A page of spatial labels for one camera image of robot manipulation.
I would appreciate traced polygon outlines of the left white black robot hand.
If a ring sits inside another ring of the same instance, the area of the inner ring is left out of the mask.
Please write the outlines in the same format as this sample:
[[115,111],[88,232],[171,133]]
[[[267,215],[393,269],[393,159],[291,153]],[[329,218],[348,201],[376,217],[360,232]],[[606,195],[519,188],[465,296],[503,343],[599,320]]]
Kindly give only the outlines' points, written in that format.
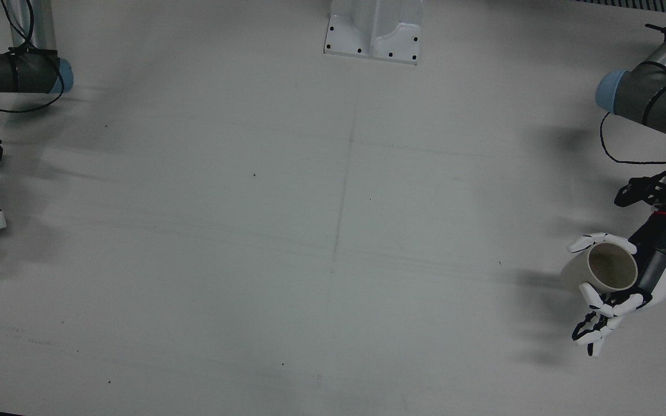
[[624,317],[666,300],[666,211],[655,211],[628,239],[588,233],[568,247],[565,267],[589,312],[571,337],[598,357]]

